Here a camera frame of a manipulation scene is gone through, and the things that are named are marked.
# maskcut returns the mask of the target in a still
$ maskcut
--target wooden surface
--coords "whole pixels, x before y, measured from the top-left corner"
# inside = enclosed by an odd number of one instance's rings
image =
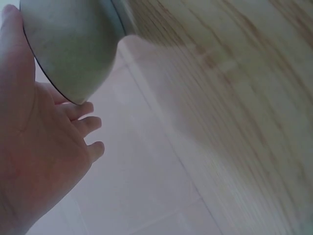
[[[122,54],[222,234],[313,234],[313,2],[124,4],[155,46]]]

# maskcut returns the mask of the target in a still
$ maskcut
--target tile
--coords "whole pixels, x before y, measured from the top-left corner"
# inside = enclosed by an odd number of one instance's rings
[[[119,70],[120,68],[123,68],[124,66],[126,66],[126,62],[124,60],[124,57],[122,56],[120,50],[117,50],[116,56],[115,56],[114,66],[112,68],[112,73],[115,72],[116,70]]]
[[[26,235],[89,235],[79,207],[68,194],[44,215]]]
[[[181,211],[131,235],[222,235],[200,199]]]
[[[140,57],[156,50],[158,46],[143,40],[135,35],[123,38],[118,47],[125,58],[126,63],[131,63]]]
[[[159,120],[127,68],[109,77],[91,98],[106,153],[71,195],[90,234],[128,235],[199,199]]]
[[[36,81],[37,82],[47,82],[50,83],[40,66],[38,65],[37,61],[36,62]]]

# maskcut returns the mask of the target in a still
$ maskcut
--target fingernail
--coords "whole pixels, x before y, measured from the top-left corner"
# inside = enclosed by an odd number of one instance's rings
[[[7,5],[4,7],[4,9],[2,10],[2,18],[5,18],[5,16],[7,14],[9,14],[11,11],[13,11],[15,8],[15,6],[13,5]]]

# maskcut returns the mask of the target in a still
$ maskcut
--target wood grain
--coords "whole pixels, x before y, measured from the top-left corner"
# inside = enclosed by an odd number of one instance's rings
[[[156,44],[123,56],[221,232],[313,234],[313,2],[123,4]]]

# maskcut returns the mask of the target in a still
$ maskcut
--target hand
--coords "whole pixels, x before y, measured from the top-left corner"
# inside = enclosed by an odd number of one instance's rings
[[[35,64],[17,8],[7,6],[0,31],[0,234],[23,232],[56,205],[104,153],[84,137],[101,119],[93,105],[67,102],[35,82]]]

